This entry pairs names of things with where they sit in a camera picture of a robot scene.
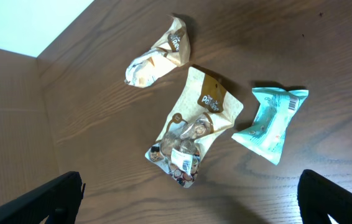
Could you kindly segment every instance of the white surface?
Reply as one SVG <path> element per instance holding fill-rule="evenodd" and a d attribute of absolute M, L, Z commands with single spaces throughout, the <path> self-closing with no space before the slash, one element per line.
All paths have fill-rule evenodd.
<path fill-rule="evenodd" d="M 0 49 L 37 57 L 93 0 L 0 0 Z"/>

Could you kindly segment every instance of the barcode label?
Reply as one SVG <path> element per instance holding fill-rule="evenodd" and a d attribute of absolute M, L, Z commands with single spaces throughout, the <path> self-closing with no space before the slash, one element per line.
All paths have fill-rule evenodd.
<path fill-rule="evenodd" d="M 289 98 L 288 111 L 291 113 L 296 112 L 296 110 L 298 109 L 298 105 L 299 105 L 299 98 L 297 98 L 296 96 L 291 96 Z"/>
<path fill-rule="evenodd" d="M 191 164 L 193 162 L 193 155 L 179 152 L 176 149 L 172 149 L 172 154 L 170 155 L 170 160 L 175 164 L 180 170 L 190 173 Z"/>

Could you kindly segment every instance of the brown logo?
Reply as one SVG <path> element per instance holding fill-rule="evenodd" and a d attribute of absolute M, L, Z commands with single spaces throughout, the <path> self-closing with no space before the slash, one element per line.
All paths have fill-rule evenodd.
<path fill-rule="evenodd" d="M 223 101 L 225 100 L 226 89 L 218 81 L 205 74 L 201 89 L 201 96 L 197 103 L 208 109 L 212 113 L 223 111 Z"/>
<path fill-rule="evenodd" d="M 178 52 L 178 47 L 180 45 L 180 40 L 182 39 L 185 31 L 183 29 L 176 30 L 174 34 L 168 35 L 168 43 L 172 52 Z"/>

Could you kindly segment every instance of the food in package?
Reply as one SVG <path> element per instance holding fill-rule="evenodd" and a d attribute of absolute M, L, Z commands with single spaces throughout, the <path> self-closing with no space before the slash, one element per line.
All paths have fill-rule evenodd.
<path fill-rule="evenodd" d="M 146 158 L 183 187 L 191 186 L 213 141 L 234 126 L 242 109 L 218 81 L 190 67 L 184 90 Z"/>
<path fill-rule="evenodd" d="M 134 59 L 126 69 L 125 83 L 137 87 L 152 85 L 175 67 L 186 64 L 190 58 L 186 24 L 172 17 L 169 30 L 140 57 Z"/>
<path fill-rule="evenodd" d="M 253 88 L 260 102 L 251 127 L 232 138 L 277 165 L 290 120 L 308 96 L 308 90 L 285 91 L 280 88 Z"/>

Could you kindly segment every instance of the packaging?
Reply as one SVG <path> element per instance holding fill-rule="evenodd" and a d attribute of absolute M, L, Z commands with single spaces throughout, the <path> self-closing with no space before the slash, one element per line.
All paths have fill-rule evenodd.
<path fill-rule="evenodd" d="M 175 67 L 186 64 L 190 58 L 186 24 L 172 17 L 169 30 L 140 57 L 134 59 L 126 69 L 125 83 L 137 87 L 152 85 Z"/>
<path fill-rule="evenodd" d="M 242 109 L 219 82 L 190 67 L 184 90 L 146 158 L 183 187 L 191 186 L 213 141 L 234 126 Z"/>
<path fill-rule="evenodd" d="M 281 158 L 287 126 L 308 96 L 308 90 L 253 88 L 260 102 L 252 126 L 232 138 L 277 165 Z"/>

